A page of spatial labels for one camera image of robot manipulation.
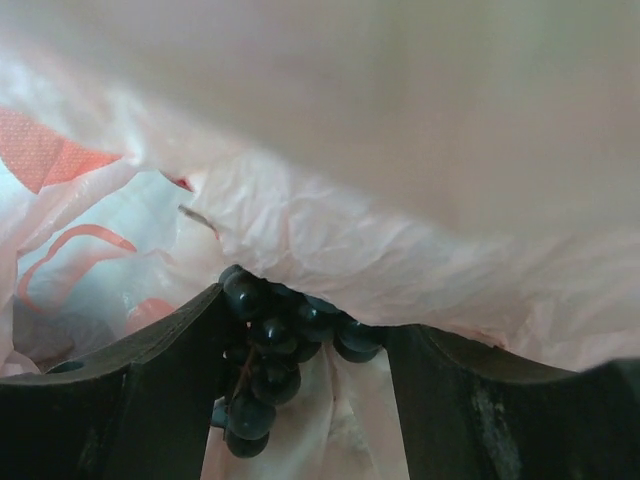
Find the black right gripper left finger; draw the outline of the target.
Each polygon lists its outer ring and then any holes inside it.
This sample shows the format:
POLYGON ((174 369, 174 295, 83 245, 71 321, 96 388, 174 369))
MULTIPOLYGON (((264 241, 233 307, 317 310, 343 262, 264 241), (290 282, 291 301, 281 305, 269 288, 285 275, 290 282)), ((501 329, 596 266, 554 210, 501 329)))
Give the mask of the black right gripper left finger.
POLYGON ((103 349, 45 374, 3 378, 2 478, 199 478, 223 307, 211 286, 103 349))

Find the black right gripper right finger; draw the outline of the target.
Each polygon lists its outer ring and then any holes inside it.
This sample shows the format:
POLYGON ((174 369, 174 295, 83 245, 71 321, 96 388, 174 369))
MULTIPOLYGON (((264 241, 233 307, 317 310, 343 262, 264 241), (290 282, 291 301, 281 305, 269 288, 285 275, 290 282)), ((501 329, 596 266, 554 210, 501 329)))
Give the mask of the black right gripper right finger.
POLYGON ((413 479, 635 479, 639 363, 581 372, 426 326, 387 331, 413 479))

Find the black fake grape bunch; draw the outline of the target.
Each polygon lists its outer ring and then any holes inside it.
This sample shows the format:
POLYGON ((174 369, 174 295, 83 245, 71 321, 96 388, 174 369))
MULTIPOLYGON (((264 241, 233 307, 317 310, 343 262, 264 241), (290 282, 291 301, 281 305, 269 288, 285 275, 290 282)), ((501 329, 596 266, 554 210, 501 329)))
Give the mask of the black fake grape bunch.
POLYGON ((211 425, 233 456, 254 458, 268 444, 277 408, 298 394, 302 364, 325 345, 350 363, 367 363, 383 349, 386 332, 239 265, 227 267, 218 283, 231 322, 211 425))

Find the pink plastic bag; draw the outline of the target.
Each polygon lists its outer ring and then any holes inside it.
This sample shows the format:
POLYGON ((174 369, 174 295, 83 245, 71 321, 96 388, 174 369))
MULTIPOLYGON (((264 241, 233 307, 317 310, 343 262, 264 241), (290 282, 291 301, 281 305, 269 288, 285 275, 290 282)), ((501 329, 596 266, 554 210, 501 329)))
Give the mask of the pink plastic bag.
MULTIPOLYGON (((1 381, 239 265, 387 331, 639 363, 635 1, 5 1, 1 381)), ((197 479, 413 479, 385 343, 197 479)))

